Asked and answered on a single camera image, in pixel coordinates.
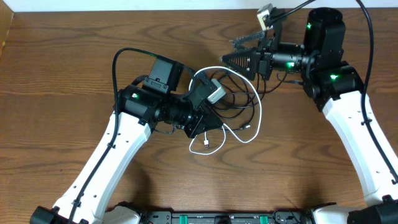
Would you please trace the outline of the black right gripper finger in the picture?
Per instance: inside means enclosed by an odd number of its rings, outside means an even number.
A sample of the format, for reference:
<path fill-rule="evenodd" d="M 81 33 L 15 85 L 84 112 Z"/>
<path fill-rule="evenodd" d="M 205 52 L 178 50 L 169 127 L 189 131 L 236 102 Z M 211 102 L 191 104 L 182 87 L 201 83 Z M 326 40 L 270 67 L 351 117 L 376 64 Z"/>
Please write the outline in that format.
<path fill-rule="evenodd" d="M 264 31 L 259 31 L 250 35 L 245 35 L 242 37 L 238 37 L 237 39 L 234 39 L 231 41 L 232 47 L 235 50 L 243 50 L 246 47 L 243 45 L 246 42 L 252 41 L 252 40 L 261 40 L 265 37 L 265 32 Z"/>
<path fill-rule="evenodd" d="M 255 49 L 239 50 L 220 57 L 220 61 L 246 78 L 255 77 Z"/>

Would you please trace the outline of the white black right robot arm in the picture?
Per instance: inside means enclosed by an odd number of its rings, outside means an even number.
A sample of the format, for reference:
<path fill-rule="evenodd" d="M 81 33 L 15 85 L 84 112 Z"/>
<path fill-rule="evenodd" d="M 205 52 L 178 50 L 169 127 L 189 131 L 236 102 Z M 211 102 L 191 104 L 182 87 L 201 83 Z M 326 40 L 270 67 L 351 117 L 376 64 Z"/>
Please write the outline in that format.
<path fill-rule="evenodd" d="M 303 212 L 299 223 L 396 223 L 397 156 L 371 108 L 367 87 L 343 60 L 342 13 L 319 7 L 308 14 L 303 44 L 280 41 L 287 12 L 271 4 L 257 12 L 261 31 L 233 42 L 221 61 L 253 79 L 274 70 L 299 73 L 306 95 L 338 133 L 354 165 L 366 208 L 326 203 Z"/>

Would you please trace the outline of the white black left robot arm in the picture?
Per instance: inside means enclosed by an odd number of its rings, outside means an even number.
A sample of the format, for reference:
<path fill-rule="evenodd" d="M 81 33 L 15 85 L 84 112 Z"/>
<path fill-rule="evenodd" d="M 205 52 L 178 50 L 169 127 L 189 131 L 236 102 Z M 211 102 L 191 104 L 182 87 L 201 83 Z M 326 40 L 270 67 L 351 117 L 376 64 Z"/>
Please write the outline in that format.
<path fill-rule="evenodd" d="M 174 91 L 185 66 L 156 56 L 148 76 L 116 94 L 117 104 L 95 151 L 71 187 L 52 208 L 37 207 L 31 223 L 139 223 L 133 209 L 118 205 L 110 212 L 107 204 L 130 161 L 147 142 L 157 123 L 172 124 L 188 138 L 222 127 L 210 105 L 225 91 L 204 72 L 193 74 L 186 95 Z"/>

